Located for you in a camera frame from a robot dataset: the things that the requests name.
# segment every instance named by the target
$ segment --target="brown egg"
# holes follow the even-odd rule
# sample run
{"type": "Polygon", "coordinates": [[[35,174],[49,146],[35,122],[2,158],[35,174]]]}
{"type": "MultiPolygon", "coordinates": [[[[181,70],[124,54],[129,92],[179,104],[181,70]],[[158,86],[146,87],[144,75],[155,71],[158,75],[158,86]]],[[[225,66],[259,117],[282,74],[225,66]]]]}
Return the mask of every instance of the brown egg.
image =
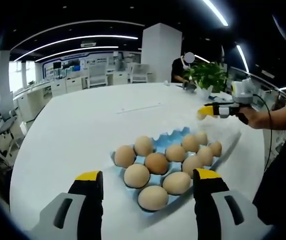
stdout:
{"type": "Polygon", "coordinates": [[[200,132],[195,135],[196,140],[198,141],[199,144],[201,145],[207,145],[207,135],[204,132],[200,132]]]}
{"type": "Polygon", "coordinates": [[[196,136],[194,134],[186,135],[182,140],[182,147],[187,152],[196,153],[199,150],[199,142],[196,140],[196,136]]]}
{"type": "Polygon", "coordinates": [[[191,183],[189,174],[185,172],[174,172],[168,175],[163,181],[163,188],[171,195],[181,195],[186,192],[191,183]]]}
{"type": "Polygon", "coordinates": [[[146,157],[153,152],[153,140],[147,136],[140,136],[135,141],[134,149],[137,155],[146,157]]]}
{"type": "Polygon", "coordinates": [[[213,164],[213,152],[209,146],[202,147],[197,156],[201,160],[202,164],[205,166],[212,166],[213,164]]]}
{"type": "Polygon", "coordinates": [[[148,211],[157,211],[165,207],[169,196],[160,186],[148,186],[138,195],[138,204],[148,211]]]}
{"type": "Polygon", "coordinates": [[[123,145],[119,147],[114,156],[115,165],[128,168],[135,160],[135,152],[131,146],[123,145]]]}
{"type": "Polygon", "coordinates": [[[124,182],[130,188],[139,189],[144,187],[149,181],[149,170],[141,164],[129,166],[124,173],[124,182]]]}
{"type": "Polygon", "coordinates": [[[202,169],[203,164],[197,155],[189,156],[182,165],[183,172],[187,173],[191,178],[193,178],[194,169],[202,169]]]}
{"type": "Polygon", "coordinates": [[[216,157],[220,157],[222,154],[222,144],[220,142],[214,142],[209,145],[211,148],[213,155],[216,157]]]}
{"type": "Polygon", "coordinates": [[[173,144],[166,149],[165,155],[170,162],[183,162],[186,152],[181,145],[173,144]]]}
{"type": "Polygon", "coordinates": [[[162,153],[151,153],[145,159],[145,166],[152,174],[163,175],[168,171],[168,161],[162,153]]]}

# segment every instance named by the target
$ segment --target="egg tray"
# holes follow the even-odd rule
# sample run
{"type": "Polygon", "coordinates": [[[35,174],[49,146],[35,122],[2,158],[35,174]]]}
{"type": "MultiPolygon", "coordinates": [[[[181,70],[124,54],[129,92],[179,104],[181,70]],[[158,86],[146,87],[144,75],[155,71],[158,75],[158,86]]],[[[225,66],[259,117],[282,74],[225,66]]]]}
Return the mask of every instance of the egg tray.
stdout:
{"type": "MultiPolygon", "coordinates": [[[[188,128],[188,127],[184,127],[182,130],[176,129],[176,130],[173,131],[172,134],[162,133],[157,140],[152,138],[153,146],[154,146],[153,152],[154,153],[157,152],[157,153],[165,154],[165,151],[166,151],[166,149],[169,146],[171,146],[172,144],[181,144],[183,138],[187,134],[192,134],[192,133],[195,134],[195,132],[191,132],[190,128],[188,128]]],[[[190,152],[190,151],[187,152],[186,156],[185,156],[185,159],[187,159],[189,156],[192,156],[192,155],[196,155],[196,153],[190,152]]],[[[113,163],[115,164],[114,156],[115,156],[115,151],[110,153],[110,157],[111,157],[113,163]]],[[[137,155],[133,164],[142,164],[142,165],[144,165],[145,158],[146,157],[144,157],[144,156],[137,155]]],[[[208,170],[212,169],[213,166],[216,164],[216,162],[218,162],[218,160],[219,160],[219,158],[214,157],[212,166],[204,166],[203,168],[204,169],[208,169],[208,170]]],[[[131,188],[131,187],[128,187],[125,184],[125,182],[124,182],[124,186],[127,189],[129,195],[137,203],[138,206],[139,206],[139,204],[138,204],[138,195],[144,188],[146,188],[148,186],[155,186],[155,185],[162,186],[164,179],[168,175],[170,175],[171,173],[174,173],[174,172],[180,172],[180,171],[182,172],[182,162],[181,163],[180,162],[168,162],[168,163],[169,163],[169,168],[168,168],[167,173],[165,173],[163,175],[156,175],[156,174],[152,174],[151,173],[150,174],[150,179],[149,179],[148,183],[144,187],[131,188]]],[[[115,165],[115,170],[117,171],[118,175],[124,181],[124,173],[125,173],[126,168],[119,167],[119,166],[115,165]]],[[[171,194],[169,194],[168,196],[169,196],[168,203],[161,210],[165,209],[168,205],[170,205],[171,203],[173,203],[174,201],[176,201],[180,197],[180,195],[171,195],[171,194]]],[[[154,213],[158,212],[158,211],[148,211],[148,210],[145,210],[145,209],[141,208],[140,206],[139,206],[139,208],[144,213],[144,215],[147,216],[147,217],[149,217],[149,216],[153,215],[154,213]]]]}

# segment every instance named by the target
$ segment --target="white chair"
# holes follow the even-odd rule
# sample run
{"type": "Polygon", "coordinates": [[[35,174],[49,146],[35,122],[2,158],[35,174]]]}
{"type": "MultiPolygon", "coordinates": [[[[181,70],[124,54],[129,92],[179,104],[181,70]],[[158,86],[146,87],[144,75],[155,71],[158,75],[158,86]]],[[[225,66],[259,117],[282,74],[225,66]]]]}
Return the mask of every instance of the white chair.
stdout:
{"type": "Polygon", "coordinates": [[[147,83],[148,64],[131,64],[130,81],[132,83],[147,83]]]}
{"type": "Polygon", "coordinates": [[[106,75],[106,64],[89,66],[88,88],[98,85],[108,85],[106,75]]]}

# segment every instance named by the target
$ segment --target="cable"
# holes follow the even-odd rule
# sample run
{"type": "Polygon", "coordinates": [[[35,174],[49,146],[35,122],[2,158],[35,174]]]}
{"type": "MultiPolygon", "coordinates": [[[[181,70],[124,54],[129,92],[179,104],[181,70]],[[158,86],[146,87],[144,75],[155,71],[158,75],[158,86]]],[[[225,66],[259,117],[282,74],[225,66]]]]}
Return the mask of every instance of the cable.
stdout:
{"type": "Polygon", "coordinates": [[[258,97],[265,105],[265,107],[267,108],[267,111],[268,111],[268,116],[269,116],[269,128],[270,128],[270,141],[269,141],[269,152],[268,152],[268,157],[267,157],[267,161],[266,161],[266,165],[264,167],[264,171],[266,171],[267,169],[267,166],[268,166],[268,162],[269,162],[269,157],[271,155],[271,149],[272,149],[272,117],[271,117],[271,113],[268,109],[268,106],[266,104],[266,102],[264,101],[263,98],[261,98],[259,95],[257,94],[253,94],[253,96],[256,96],[258,97]]]}

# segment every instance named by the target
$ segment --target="ceiling light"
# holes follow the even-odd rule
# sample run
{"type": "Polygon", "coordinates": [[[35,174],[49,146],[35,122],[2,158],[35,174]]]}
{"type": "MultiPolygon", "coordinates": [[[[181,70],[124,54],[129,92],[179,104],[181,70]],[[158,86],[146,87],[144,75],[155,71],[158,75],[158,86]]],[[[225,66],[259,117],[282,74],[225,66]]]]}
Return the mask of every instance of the ceiling light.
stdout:
{"type": "Polygon", "coordinates": [[[217,8],[213,5],[213,3],[211,3],[210,0],[203,0],[203,2],[213,11],[213,13],[215,13],[215,15],[221,21],[221,23],[227,27],[228,26],[227,21],[225,20],[223,15],[217,10],[217,8]]]}
{"type": "Polygon", "coordinates": [[[285,87],[281,87],[280,90],[286,90],[286,86],[285,87]]]}
{"type": "Polygon", "coordinates": [[[38,62],[38,61],[41,61],[41,60],[44,60],[44,59],[47,59],[47,58],[51,58],[51,57],[56,56],[56,55],[66,54],[66,53],[71,53],[71,52],[76,52],[76,51],[81,51],[81,50],[89,50],[89,49],[117,49],[117,48],[118,48],[118,46],[91,46],[91,47],[77,48],[77,49],[72,49],[72,50],[68,50],[68,51],[62,51],[62,52],[59,52],[59,53],[55,53],[55,54],[52,54],[52,55],[49,55],[49,56],[37,59],[35,62],[38,62]]]}
{"type": "Polygon", "coordinates": [[[71,41],[71,40],[76,40],[76,39],[88,39],[88,38],[120,38],[120,39],[134,39],[137,40],[138,37],[135,36],[121,36],[121,35],[90,35],[90,36],[77,36],[77,37],[72,37],[72,38],[67,38],[67,39],[63,39],[63,40],[59,40],[59,41],[55,41],[49,44],[46,44],[44,46],[40,46],[34,50],[31,50],[27,53],[25,53],[24,55],[21,55],[19,58],[17,58],[16,60],[14,60],[14,62],[18,61],[19,59],[23,58],[24,56],[31,54],[39,49],[43,49],[46,48],[48,46],[54,45],[54,44],[59,44],[62,42],[67,42],[67,41],[71,41]]]}
{"type": "Polygon", "coordinates": [[[198,59],[201,59],[201,60],[207,62],[208,64],[210,63],[209,60],[206,60],[206,59],[202,58],[201,56],[198,56],[198,55],[194,55],[194,56],[197,57],[198,59]]]}
{"type": "Polygon", "coordinates": [[[241,58],[243,60],[243,63],[244,63],[244,66],[245,66],[245,69],[246,69],[246,72],[249,73],[249,70],[248,70],[248,66],[247,66],[247,63],[246,63],[246,59],[245,59],[245,56],[244,56],[244,53],[240,47],[240,45],[237,45],[237,50],[239,51],[239,54],[241,55],[241,58]]]}
{"type": "Polygon", "coordinates": [[[262,70],[261,73],[264,74],[265,76],[268,76],[271,79],[275,78],[275,76],[273,74],[270,74],[269,72],[267,72],[265,70],[262,70]]]}
{"type": "Polygon", "coordinates": [[[22,43],[40,35],[40,34],[43,34],[43,33],[46,33],[46,32],[49,32],[49,31],[52,31],[52,30],[55,30],[55,29],[59,29],[59,28],[64,28],[64,27],[68,27],[68,26],[71,26],[71,25],[76,25],[76,24],[88,24],[88,23],[119,23],[119,24],[131,24],[131,25],[136,25],[136,26],[141,26],[141,27],[144,27],[145,25],[144,24],[140,24],[140,23],[135,23],[135,22],[130,22],[130,21],[119,21],[119,20],[84,20],[84,21],[74,21],[74,22],[69,22],[69,23],[65,23],[65,24],[62,24],[62,25],[58,25],[58,26],[54,26],[54,27],[51,27],[51,28],[47,28],[43,31],[40,31],[34,35],[31,35],[29,36],[28,38],[22,40],[21,42],[19,42],[18,44],[16,44],[15,46],[13,46],[11,48],[11,51],[15,48],[17,48],[19,45],[21,45],[22,43]]]}

